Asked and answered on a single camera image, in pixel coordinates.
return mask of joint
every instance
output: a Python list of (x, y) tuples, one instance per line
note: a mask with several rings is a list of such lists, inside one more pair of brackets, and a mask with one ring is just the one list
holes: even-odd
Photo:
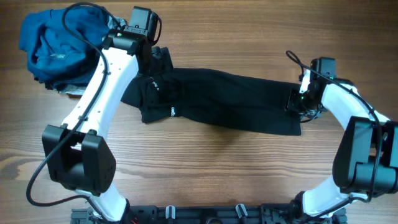
[(90, 129), (90, 130), (87, 132), (87, 134), (96, 136), (96, 135), (97, 135), (97, 131), (94, 130), (94, 129)]
[(131, 212), (130, 210), (130, 202), (129, 200), (126, 199), (126, 207), (124, 207), (124, 213), (122, 215), (120, 224), (124, 224), (124, 223), (131, 223), (131, 220), (135, 220), (136, 216)]
[(70, 223), (94, 223), (94, 210), (92, 208), (72, 209), (70, 219)]
[[(78, 117), (78, 119), (79, 120), (81, 120), (82, 119), (82, 116), (81, 115), (79, 115), (79, 117)], [(83, 121), (88, 121), (88, 117), (85, 117), (84, 119), (82, 119)]]
[(290, 201), (288, 208), (289, 220), (294, 220), (303, 217), (303, 195), (304, 191), (301, 191), (296, 195), (296, 197)]
[(136, 55), (140, 73), (147, 72), (152, 62), (151, 43), (155, 41), (158, 20), (158, 15), (150, 9), (134, 7), (128, 26), (108, 32), (103, 41), (104, 49), (114, 47), (126, 50), (128, 55)]
[(394, 182), (394, 187), (389, 192), (389, 194), (395, 194), (398, 192), (398, 172), (396, 172), (396, 181)]

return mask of folded clothing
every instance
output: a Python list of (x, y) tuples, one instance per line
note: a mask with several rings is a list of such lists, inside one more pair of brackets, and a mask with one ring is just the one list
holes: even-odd
[(169, 116), (260, 133), (300, 135), (300, 116), (285, 109), (294, 83), (242, 77), (210, 69), (175, 68), (133, 79), (122, 102), (142, 122)]
[[(19, 48), (27, 52), (27, 68), (46, 88), (87, 86), (99, 55), (89, 45), (70, 35), (62, 25), (65, 9), (29, 14), (21, 26)], [(101, 9), (78, 6), (65, 17), (66, 25), (97, 47), (108, 31), (109, 16)]]

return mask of wooden table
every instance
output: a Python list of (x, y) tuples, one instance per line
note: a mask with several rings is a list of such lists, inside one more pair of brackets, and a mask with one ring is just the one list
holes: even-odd
[[(81, 200), (37, 208), (27, 182), (44, 158), (41, 134), (59, 125), (77, 100), (46, 90), (18, 50), (23, 18), (62, 8), (65, 0), (3, 0), (0, 4), (0, 223), (68, 223)], [(159, 46), (175, 67), (212, 68), (237, 75), (297, 82), (303, 62), (336, 58), (337, 74), (355, 82), (378, 111), (398, 119), (398, 3), (392, 1), (121, 1), (99, 4), (130, 18), (149, 7), (164, 26)], [(219, 128), (185, 118), (141, 123), (138, 109), (120, 104), (108, 138), (118, 163), (115, 183), (132, 205), (287, 203), (331, 174), (343, 129), (330, 113), (302, 125), (302, 135), (276, 136)], [(36, 200), (73, 195), (50, 181), (34, 185)], [(348, 208), (349, 223), (397, 223), (398, 196)]]

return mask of black cloth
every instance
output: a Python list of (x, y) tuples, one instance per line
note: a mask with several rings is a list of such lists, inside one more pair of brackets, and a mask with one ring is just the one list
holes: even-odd
[(290, 91), (299, 88), (210, 69), (175, 68), (133, 79), (122, 102), (139, 108), (144, 123), (184, 116), (233, 129), (300, 135), (300, 116), (285, 109)]

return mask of wire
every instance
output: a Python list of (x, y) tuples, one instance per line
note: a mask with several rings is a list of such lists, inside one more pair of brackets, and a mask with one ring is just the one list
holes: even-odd
[(160, 34), (162, 33), (162, 19), (160, 17), (158, 17), (159, 20), (159, 33), (157, 34), (157, 38), (155, 41), (153, 41), (152, 46), (154, 46), (155, 44), (157, 44), (157, 42), (160, 39)]
[(61, 203), (64, 202), (68, 202), (77, 198), (83, 198), (85, 200), (87, 200), (87, 202), (93, 207), (93, 209), (101, 216), (103, 217), (103, 219), (105, 221), (107, 221), (105, 219), (105, 217), (103, 216), (103, 214), (101, 213), (101, 211), (97, 208), (97, 206), (91, 201), (89, 196), (86, 195), (76, 195), (76, 196), (72, 196), (72, 197), (68, 197), (65, 199), (61, 199), (61, 200), (57, 200), (55, 202), (49, 202), (49, 203), (42, 203), (42, 202), (36, 202), (35, 200), (32, 199), (32, 186), (33, 183), (35, 182), (37, 176), (39, 175), (40, 171), (44, 168), (44, 166), (48, 163), (48, 161), (51, 159), (51, 157), (57, 153), (65, 143), (67, 143), (70, 138), (73, 136), (73, 133), (80, 127), (80, 125), (84, 122), (84, 120), (87, 117), (87, 114), (90, 112), (90, 109), (93, 107), (96, 99), (98, 98), (98, 96), (101, 93), (101, 90), (105, 84), (105, 80), (106, 80), (106, 76), (107, 74), (109, 74), (109, 67), (108, 67), (108, 61), (105, 57), (105, 55), (102, 53), (102, 51), (100, 51), (100, 49), (98, 49), (95, 45), (93, 45), (91, 42), (85, 40), (84, 38), (80, 37), (78, 34), (74, 33), (73, 31), (71, 31), (66, 23), (65, 23), (65, 16), (67, 15), (68, 11), (71, 10), (72, 8), (76, 7), (76, 6), (93, 6), (93, 7), (98, 7), (100, 8), (102, 11), (104, 11), (105, 13), (109, 14), (113, 20), (115, 20), (115, 22), (118, 24), (118, 26), (120, 27), (120, 23), (114, 18), (114, 16), (108, 12), (104, 7), (90, 3), (90, 2), (79, 2), (76, 4), (72, 4), (71, 6), (67, 7), (65, 12), (62, 15), (62, 25), (65, 28), (65, 30), (67, 32), (69, 32), (72, 36), (76, 37), (77, 39), (83, 41), (84, 43), (88, 44), (89, 46), (91, 46), (94, 50), (96, 50), (100, 57), (102, 58), (103, 62), (104, 62), (104, 71), (103, 71), (103, 77), (101, 80), (101, 83), (99, 84), (99, 87), (97, 89), (97, 91), (95, 92), (93, 98), (91, 99), (91, 101), (89, 102), (87, 108), (84, 110), (83, 114), (79, 117), (77, 124), (72, 128), (72, 130), (70, 130), (70, 132), (53, 148), (53, 150), (50, 152), (50, 154), (48, 154), (48, 156), (42, 161), (42, 163), (38, 166), (38, 168), (36, 169), (36, 171), (33, 173), (32, 177), (30, 178), (30, 181), (27, 185), (26, 188), (26, 198), (28, 200), (28, 202), (32, 205), (38, 206), (38, 207), (49, 207), (49, 206), (54, 206), (54, 205), (59, 205)]
[(315, 115), (312, 116), (312, 118), (300, 121), (300, 123), (307, 123), (307, 122), (310, 122), (310, 121), (313, 121), (313, 120), (317, 119), (319, 113), (320, 113), (320, 110), (317, 110), (317, 113), (315, 113)]
[(380, 155), (381, 155), (381, 146), (382, 146), (382, 130), (381, 130), (381, 125), (380, 125), (380, 121), (379, 118), (377, 117), (377, 115), (374, 112), (374, 108), (371, 107), (368, 102), (366, 102), (366, 100), (364, 100), (362, 97), (360, 97), (358, 94), (354, 93), (351, 89), (343, 86), (342, 84), (332, 80), (331, 78), (328, 78), (324, 75), (322, 75), (321, 73), (315, 71), (314, 69), (304, 65), (300, 59), (290, 50), (286, 51), (286, 55), (289, 59), (291, 59), (293, 62), (295, 62), (297, 65), (299, 65), (301, 68), (306, 68), (308, 70), (310, 70), (311, 72), (319, 75), (320, 77), (328, 80), (330, 83), (333, 83), (335, 85), (337, 85), (338, 87), (344, 89), (345, 91), (347, 91), (349, 94), (353, 95), (354, 97), (356, 97), (360, 102), (362, 102), (362, 104), (366, 107), (366, 109), (368, 109), (369, 114), (372, 115), (372, 117), (374, 118), (374, 121), (376, 123), (376, 129), (377, 129), (377, 141), (376, 141), (376, 160), (374, 161), (373, 164), (373, 171), (372, 171), (372, 177), (371, 177), (371, 187), (369, 189), (369, 193), (368, 193), (368, 198), (367, 199), (363, 199), (360, 197), (351, 197), (349, 199), (347, 199), (347, 201), (343, 202), (341, 205), (328, 209), (324, 212), (322, 212), (321, 214), (315, 216), (315, 217), (310, 217), (308, 220), (306, 220), (304, 223), (309, 222), (310, 220), (313, 220), (315, 218), (319, 218), (322, 217), (326, 214), (329, 214), (331, 212), (335, 212), (341, 208), (343, 208), (345, 205), (352, 203), (354, 200), (360, 200), (364, 203), (369, 203), (372, 200), (372, 197), (374, 195), (374, 189), (376, 186), (376, 177), (377, 177), (377, 170), (379, 168), (379, 163), (380, 163)]

